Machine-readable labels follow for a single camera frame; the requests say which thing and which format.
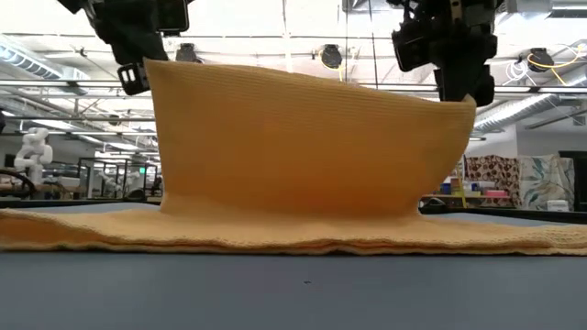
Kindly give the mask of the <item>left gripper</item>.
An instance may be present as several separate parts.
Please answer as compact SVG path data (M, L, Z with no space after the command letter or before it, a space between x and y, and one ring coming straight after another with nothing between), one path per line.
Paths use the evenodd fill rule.
M166 61L157 0L57 0L72 14L84 11L95 35L111 46L127 95L150 90L143 59Z

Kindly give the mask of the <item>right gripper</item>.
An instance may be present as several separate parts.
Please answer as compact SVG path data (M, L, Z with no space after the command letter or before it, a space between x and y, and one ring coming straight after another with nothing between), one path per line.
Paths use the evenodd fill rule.
M413 21L418 25L415 56L423 63L441 66L442 61L469 55L485 62L495 56L497 37L493 34L499 0L414 0ZM435 69L435 82L442 102L460 102L473 96L478 107L494 98L494 78L484 65L476 80L473 73L459 68Z

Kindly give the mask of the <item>yellow waffle weave towel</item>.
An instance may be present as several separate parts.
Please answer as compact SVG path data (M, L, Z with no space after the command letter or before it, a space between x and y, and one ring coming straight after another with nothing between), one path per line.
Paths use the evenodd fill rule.
M0 249L587 256L587 225L418 212L469 142L476 104L300 73L147 60L159 209L0 210Z

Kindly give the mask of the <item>long ceiling light strip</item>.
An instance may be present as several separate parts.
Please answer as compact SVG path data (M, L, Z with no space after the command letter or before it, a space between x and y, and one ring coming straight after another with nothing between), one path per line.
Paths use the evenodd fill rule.
M390 92L437 92L438 88L430 84L394 84L361 83L360 86ZM77 87L121 89L122 84L116 81L63 81L63 80L0 80L0 87ZM494 88L495 94L587 94L587 87L580 86L502 86Z

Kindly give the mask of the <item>brown circle patterned fabric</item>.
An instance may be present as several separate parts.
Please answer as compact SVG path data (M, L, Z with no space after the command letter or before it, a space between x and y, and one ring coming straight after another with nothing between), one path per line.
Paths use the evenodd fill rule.
M465 158L465 180L492 182L495 190L505 191L509 199L483 199L481 207L514 207L520 205L519 162L516 158L497 155Z

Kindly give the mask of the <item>white humanoid robot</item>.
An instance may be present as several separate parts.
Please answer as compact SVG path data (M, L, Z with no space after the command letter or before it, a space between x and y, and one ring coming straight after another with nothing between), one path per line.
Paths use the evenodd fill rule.
M44 166L53 160L52 147L46 142L49 133L44 127L30 128L23 136L22 146L14 160L15 169L26 171L35 185L42 184Z

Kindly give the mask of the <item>floral patterned fabric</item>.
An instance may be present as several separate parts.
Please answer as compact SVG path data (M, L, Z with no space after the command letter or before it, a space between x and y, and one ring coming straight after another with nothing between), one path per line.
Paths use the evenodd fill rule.
M520 205L524 210L548 211L548 200L566 200L574 208L573 160L551 154L520 156Z

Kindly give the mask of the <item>black cabinet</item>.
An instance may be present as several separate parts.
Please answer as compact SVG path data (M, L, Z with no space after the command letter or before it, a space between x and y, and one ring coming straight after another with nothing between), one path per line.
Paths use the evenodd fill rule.
M587 151L561 150L559 155L573 160L574 211L587 213Z

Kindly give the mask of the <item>silver air duct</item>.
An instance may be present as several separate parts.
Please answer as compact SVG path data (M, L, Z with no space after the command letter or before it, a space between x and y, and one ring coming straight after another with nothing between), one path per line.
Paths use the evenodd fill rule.
M59 71L5 44L0 44L0 61L38 76L40 79L59 80L62 77Z
M476 117L473 130L486 133L550 110L562 102L560 93L536 93L521 100L490 107Z

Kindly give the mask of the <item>black cage frame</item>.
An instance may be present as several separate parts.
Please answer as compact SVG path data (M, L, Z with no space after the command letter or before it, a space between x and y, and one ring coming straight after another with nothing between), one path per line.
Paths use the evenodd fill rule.
M161 165L141 157L79 158L77 178L86 199L146 201L161 197Z

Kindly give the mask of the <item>black table frame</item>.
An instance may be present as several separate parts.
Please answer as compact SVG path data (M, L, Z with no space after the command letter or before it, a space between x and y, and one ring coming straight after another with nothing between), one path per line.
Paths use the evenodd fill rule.
M75 214L104 213L127 209L159 210L160 202L127 202L123 200L0 200L0 210L34 210L45 213ZM423 215L440 215L465 219L471 215L474 221L536 226L540 224L587 225L587 213L526 211L507 208L449 208L425 206L418 211Z

